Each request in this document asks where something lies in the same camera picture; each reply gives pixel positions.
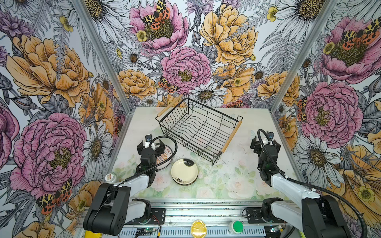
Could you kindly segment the white plate orange pattern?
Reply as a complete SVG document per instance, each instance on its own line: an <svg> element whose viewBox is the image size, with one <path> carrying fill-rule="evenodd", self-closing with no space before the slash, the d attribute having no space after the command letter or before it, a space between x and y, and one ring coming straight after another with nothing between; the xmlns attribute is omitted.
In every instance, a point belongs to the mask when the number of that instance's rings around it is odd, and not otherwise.
<svg viewBox="0 0 381 238"><path fill-rule="evenodd" d="M156 163L158 165L161 164L160 166L157 167L157 170L159 171L164 170L170 166L173 159L169 160L169 157L172 156L172 154L173 154L172 149L165 145L164 153L161 154L160 156L157 156Z"/></svg>

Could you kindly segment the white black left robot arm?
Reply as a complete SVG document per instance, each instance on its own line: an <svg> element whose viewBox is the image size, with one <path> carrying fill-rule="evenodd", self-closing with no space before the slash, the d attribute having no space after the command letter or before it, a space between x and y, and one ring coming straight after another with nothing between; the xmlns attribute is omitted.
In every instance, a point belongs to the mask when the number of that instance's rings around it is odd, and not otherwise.
<svg viewBox="0 0 381 238"><path fill-rule="evenodd" d="M140 164L133 176L122 182L105 182L98 187L83 221L84 230L117 236L126 222L149 217L150 202L132 199L132 196L150 187L156 177L157 157L165 149L162 141L155 143L157 139L137 146Z"/></svg>

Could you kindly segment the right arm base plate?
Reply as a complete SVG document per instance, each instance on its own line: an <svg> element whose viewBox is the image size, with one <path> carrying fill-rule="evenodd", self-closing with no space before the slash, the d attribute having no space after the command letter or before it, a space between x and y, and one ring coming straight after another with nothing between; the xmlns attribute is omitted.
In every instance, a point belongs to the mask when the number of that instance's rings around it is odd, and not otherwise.
<svg viewBox="0 0 381 238"><path fill-rule="evenodd" d="M262 216L262 209L259 207L247 207L244 214L249 224L262 224L267 223Z"/></svg>

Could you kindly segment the cream small plate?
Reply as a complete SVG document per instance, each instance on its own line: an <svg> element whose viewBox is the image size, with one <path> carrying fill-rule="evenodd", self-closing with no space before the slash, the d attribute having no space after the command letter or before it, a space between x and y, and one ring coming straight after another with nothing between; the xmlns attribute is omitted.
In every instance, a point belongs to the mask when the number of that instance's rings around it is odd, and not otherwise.
<svg viewBox="0 0 381 238"><path fill-rule="evenodd" d="M180 185L191 185L198 178L198 167L191 159L179 159L171 167L172 179Z"/></svg>

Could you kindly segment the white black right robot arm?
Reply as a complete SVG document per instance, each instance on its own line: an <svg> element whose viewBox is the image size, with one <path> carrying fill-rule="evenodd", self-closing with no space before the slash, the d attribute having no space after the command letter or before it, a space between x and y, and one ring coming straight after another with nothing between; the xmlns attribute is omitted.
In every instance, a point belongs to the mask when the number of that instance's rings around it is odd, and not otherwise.
<svg viewBox="0 0 381 238"><path fill-rule="evenodd" d="M264 143L254 138L250 148L259 156L258 171L262 181L294 202L290 205L277 197L265 199L261 208L264 221L273 223L282 220L303 232L307 238L351 236L337 201L332 196L322 196L300 181L292 182L289 177L282 175L276 166L280 150L276 141Z"/></svg>

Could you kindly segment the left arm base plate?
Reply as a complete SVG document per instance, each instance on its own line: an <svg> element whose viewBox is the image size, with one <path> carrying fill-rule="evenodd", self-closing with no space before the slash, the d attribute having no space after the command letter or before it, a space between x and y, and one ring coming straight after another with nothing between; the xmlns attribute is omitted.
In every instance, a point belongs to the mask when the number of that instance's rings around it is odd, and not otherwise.
<svg viewBox="0 0 381 238"><path fill-rule="evenodd" d="M166 219L165 208L151 208L151 217L148 219L148 225L164 225Z"/></svg>

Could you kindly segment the black wire dish rack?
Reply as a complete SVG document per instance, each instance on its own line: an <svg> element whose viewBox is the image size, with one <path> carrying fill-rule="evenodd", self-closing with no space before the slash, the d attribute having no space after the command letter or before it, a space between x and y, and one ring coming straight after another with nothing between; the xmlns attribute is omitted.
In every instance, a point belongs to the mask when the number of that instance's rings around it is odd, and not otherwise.
<svg viewBox="0 0 381 238"><path fill-rule="evenodd" d="M165 136L214 165L226 151L243 122L215 108L181 95L155 119Z"/></svg>

